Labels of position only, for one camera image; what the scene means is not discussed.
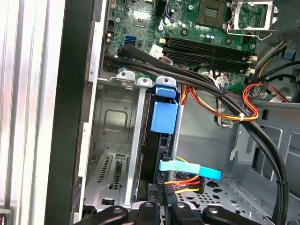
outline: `metal bracket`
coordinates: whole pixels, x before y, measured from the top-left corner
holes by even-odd
[[[169,76],[159,76],[158,78],[156,78],[155,84],[176,88],[176,80]]]
[[[139,87],[143,87],[143,88],[152,88],[153,87],[153,81],[149,78],[141,77],[137,80],[136,85],[139,86]]]
[[[264,25],[262,27],[245,27],[240,28],[240,14],[241,14],[241,8],[244,4],[249,4],[250,6],[255,5],[266,5],[266,15],[264,20]],[[273,5],[273,0],[252,0],[252,1],[232,1],[231,6],[232,10],[232,18],[229,22],[227,22],[227,26],[224,26],[224,29],[227,29],[227,33],[230,35],[238,35],[238,36],[249,36],[249,37],[257,37],[259,40],[264,40],[272,35],[274,30],[270,30],[270,27],[278,20],[277,17],[274,16],[274,14],[279,13],[279,10],[276,6]],[[267,37],[260,38],[258,35],[247,35],[247,34],[241,34],[241,33],[232,33],[232,31],[269,31],[270,34]]]
[[[123,70],[118,75],[116,75],[117,80],[121,80],[122,86],[126,89],[132,90],[135,84],[135,74],[132,71]]]

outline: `blue cable tab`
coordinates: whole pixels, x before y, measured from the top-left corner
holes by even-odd
[[[179,171],[184,173],[192,173],[197,174],[202,177],[207,177],[214,180],[220,180],[222,177],[222,172],[219,170],[210,169],[204,166],[200,166],[198,164],[193,163],[185,163],[178,160],[172,161],[160,161],[159,164],[160,171]]]

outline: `motherboard chip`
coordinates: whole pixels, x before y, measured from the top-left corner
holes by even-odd
[[[218,0],[201,0],[197,24],[222,27],[225,3]]]

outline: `blue plastic clip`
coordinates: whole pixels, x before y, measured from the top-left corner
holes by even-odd
[[[160,161],[159,164],[159,170],[160,171],[180,171],[184,173],[192,173],[197,174],[202,177],[207,177],[214,180],[220,180],[222,177],[222,172],[219,170],[214,170],[207,168],[205,166],[200,166],[199,164],[193,164],[193,163],[185,163],[178,160],[172,160],[172,161]]]
[[[150,131],[173,134],[177,118],[178,103],[155,102]]]
[[[175,91],[175,88],[156,85],[155,95],[162,96],[162,97],[167,97],[167,98],[175,98],[176,97],[176,91]]]

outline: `capacitor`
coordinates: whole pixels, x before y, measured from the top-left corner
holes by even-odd
[[[171,8],[171,10],[169,11],[169,16],[172,16],[175,13],[175,9]]]

